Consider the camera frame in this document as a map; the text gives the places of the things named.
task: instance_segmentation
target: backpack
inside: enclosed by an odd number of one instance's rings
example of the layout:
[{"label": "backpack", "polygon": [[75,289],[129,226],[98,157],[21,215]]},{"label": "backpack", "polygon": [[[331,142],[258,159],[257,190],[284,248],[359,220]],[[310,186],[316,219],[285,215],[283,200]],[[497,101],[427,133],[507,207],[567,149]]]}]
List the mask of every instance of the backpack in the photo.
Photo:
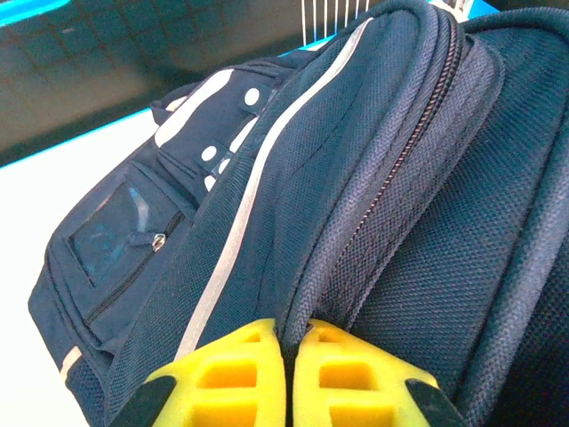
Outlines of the backpack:
[{"label": "backpack", "polygon": [[258,318],[290,378],[318,318],[429,371],[469,425],[568,424],[568,53],[567,12],[395,0],[234,98],[211,88],[238,68],[190,88],[61,224],[30,299],[89,422]]}]

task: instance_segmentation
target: white button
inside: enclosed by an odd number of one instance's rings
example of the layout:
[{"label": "white button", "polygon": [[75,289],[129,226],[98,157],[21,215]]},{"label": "white button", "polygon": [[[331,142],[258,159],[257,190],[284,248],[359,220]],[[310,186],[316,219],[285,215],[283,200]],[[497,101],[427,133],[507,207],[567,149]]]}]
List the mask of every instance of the white button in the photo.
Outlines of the white button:
[{"label": "white button", "polygon": [[245,94],[245,104],[251,107],[252,105],[255,105],[257,103],[259,98],[260,98],[259,89],[255,89],[253,87],[252,89],[249,89]]},{"label": "white button", "polygon": [[223,161],[221,162],[221,165],[220,165],[220,173],[223,173],[223,171],[225,171],[225,168],[228,167],[228,164],[229,164],[229,159],[228,159],[228,158],[226,158],[225,160],[223,160]]},{"label": "white button", "polygon": [[217,153],[217,149],[213,145],[210,145],[202,153],[202,160],[204,160],[205,162],[209,162],[211,159],[213,159],[215,157],[216,153]]},{"label": "white button", "polygon": [[206,176],[204,179],[204,184],[207,190],[210,191],[213,188],[213,184],[215,184],[215,177],[211,175]]}]

